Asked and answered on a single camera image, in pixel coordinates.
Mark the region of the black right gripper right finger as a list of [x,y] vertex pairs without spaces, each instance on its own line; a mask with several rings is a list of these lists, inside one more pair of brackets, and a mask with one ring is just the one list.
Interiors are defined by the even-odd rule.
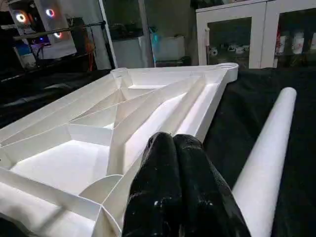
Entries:
[[194,136],[174,136],[183,197],[185,237],[248,237],[232,191]]

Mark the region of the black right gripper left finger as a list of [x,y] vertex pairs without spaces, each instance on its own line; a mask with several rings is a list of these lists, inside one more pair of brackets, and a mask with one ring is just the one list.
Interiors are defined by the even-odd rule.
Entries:
[[173,138],[165,132],[147,142],[129,191],[123,237],[177,237],[182,190]]

